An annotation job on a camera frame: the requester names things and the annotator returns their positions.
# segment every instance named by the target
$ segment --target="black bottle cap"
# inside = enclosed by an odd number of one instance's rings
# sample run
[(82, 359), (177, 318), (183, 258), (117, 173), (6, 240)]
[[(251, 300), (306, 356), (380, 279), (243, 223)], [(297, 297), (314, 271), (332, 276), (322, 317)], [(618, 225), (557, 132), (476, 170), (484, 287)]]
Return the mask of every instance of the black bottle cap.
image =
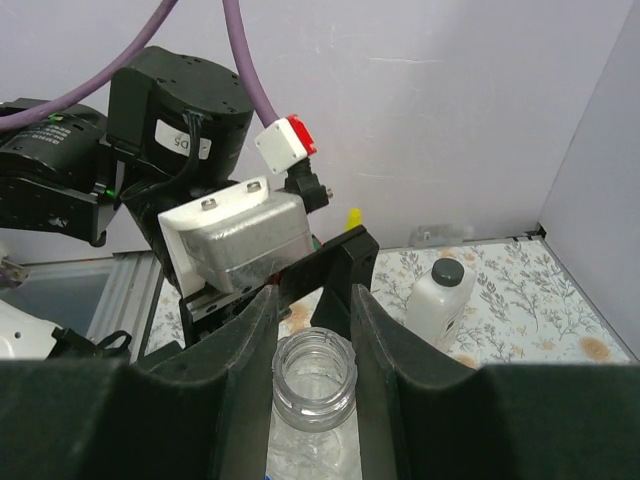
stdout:
[(460, 285), (464, 277), (464, 267), (453, 258), (441, 258), (436, 260), (431, 270), (431, 278), (443, 287), (455, 287)]

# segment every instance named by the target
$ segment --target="bolt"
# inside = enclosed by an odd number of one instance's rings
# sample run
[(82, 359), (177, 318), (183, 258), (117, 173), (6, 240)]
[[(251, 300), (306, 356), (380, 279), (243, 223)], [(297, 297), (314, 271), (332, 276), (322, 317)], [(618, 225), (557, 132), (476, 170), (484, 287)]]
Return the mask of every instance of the bolt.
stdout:
[(249, 182), (249, 183), (247, 183), (247, 192), (249, 192), (249, 193), (259, 192), (260, 189), (262, 189), (262, 185), (260, 185), (260, 182)]
[(206, 212), (207, 210), (213, 210), (214, 208), (216, 208), (218, 206), (218, 204), (216, 203), (216, 199), (215, 198), (207, 198), (206, 200), (202, 201), (200, 206)]

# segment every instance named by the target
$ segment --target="red and white connector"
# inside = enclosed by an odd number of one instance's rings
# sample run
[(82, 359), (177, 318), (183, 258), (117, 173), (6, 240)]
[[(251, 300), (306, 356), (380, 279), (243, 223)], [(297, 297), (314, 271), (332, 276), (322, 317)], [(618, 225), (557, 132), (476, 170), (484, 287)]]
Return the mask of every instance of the red and white connector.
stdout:
[(317, 152), (313, 138), (297, 115), (276, 120), (255, 141), (269, 170), (275, 174)]

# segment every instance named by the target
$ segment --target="gray wall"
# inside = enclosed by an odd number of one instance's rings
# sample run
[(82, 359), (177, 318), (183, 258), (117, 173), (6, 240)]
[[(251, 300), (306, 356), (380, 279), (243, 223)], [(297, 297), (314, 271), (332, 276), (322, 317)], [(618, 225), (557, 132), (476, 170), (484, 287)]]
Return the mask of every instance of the gray wall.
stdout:
[(640, 2), (636, 2), (541, 218), (551, 248), (640, 355)]
[[(0, 98), (77, 85), (157, 3), (2, 0)], [(220, 3), (180, 2), (153, 43), (231, 66)], [(314, 231), (339, 233), (353, 206), (384, 246), (426, 223), (470, 223), (478, 238), (533, 228), (631, 4), (244, 0), (266, 90), (283, 115), (307, 122), (315, 168), (335, 192), (312, 215)], [(107, 97), (86, 103), (104, 111)], [(235, 177), (265, 172), (247, 144)], [(130, 219), (118, 221), (101, 253), (143, 248)], [(55, 235), (2, 237), (25, 261), (100, 253)]]

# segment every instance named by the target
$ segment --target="floral pattern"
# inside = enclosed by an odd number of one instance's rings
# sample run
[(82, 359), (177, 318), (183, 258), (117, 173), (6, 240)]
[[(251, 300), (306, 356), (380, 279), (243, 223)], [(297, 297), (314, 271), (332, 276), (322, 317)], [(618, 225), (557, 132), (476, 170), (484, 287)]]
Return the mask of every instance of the floral pattern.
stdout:
[[(455, 258), (477, 273), (449, 351), (461, 363), (477, 368), (496, 362), (629, 362), (540, 240), (381, 252), (371, 291), (398, 322), (406, 319), (413, 284), (441, 257)], [(292, 305), (280, 336), (309, 326), (320, 293)], [(165, 282), (148, 352), (171, 340), (182, 342), (178, 298)]]

